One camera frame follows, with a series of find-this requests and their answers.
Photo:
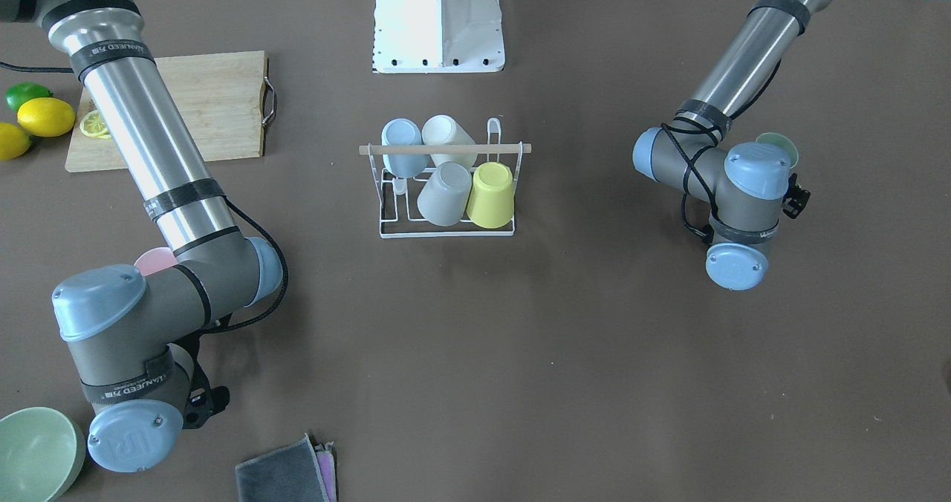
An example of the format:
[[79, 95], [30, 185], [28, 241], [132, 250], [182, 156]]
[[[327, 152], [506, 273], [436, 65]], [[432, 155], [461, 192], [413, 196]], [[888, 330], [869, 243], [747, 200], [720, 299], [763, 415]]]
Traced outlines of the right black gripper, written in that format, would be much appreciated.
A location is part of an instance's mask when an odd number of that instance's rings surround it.
[[183, 409], [183, 429], [197, 430], [213, 415], [223, 413], [230, 402], [230, 394], [228, 387], [212, 387], [196, 357], [186, 353], [186, 361], [191, 362], [192, 371], [189, 376], [191, 388]]

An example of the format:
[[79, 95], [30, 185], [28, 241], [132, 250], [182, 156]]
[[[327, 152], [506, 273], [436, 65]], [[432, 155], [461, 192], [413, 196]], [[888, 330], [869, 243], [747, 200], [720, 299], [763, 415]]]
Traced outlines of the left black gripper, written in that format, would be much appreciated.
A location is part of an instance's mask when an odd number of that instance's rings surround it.
[[798, 174], [792, 173], [788, 178], [788, 190], [782, 198], [782, 213], [791, 220], [796, 220], [805, 210], [811, 199], [811, 192], [797, 183]]

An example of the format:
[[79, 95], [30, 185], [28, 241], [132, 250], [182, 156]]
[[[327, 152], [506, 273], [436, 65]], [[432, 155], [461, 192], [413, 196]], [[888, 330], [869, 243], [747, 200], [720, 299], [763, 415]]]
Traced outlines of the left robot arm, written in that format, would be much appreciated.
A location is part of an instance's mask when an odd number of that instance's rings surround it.
[[707, 275], [724, 289], [746, 291], [762, 281], [781, 215], [797, 217], [811, 194], [797, 184], [793, 146], [720, 144], [767, 89], [791, 43], [831, 1], [758, 0], [672, 120], [645, 130], [633, 146], [641, 174], [710, 205], [709, 225], [690, 231], [707, 245]]

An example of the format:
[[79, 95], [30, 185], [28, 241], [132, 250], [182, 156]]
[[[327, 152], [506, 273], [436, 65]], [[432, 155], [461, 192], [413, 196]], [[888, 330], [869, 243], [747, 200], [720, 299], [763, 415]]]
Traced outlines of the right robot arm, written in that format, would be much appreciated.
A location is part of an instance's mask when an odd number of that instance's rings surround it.
[[2, 21], [40, 26], [68, 57], [171, 251], [172, 264], [153, 274], [119, 263], [62, 280], [51, 290], [53, 322], [39, 329], [60, 340], [92, 408], [80, 448], [112, 472], [150, 469], [182, 431], [227, 407], [227, 388], [201, 369], [198, 340], [282, 292], [288, 266], [270, 235], [238, 228], [143, 39], [134, 0], [2, 0]]

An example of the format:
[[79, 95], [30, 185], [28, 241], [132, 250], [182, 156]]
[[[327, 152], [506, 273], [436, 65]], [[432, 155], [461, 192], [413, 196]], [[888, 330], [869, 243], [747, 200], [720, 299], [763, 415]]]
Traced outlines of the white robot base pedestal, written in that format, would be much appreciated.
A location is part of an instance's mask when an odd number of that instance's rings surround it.
[[376, 73], [492, 73], [505, 63], [500, 0], [376, 0]]

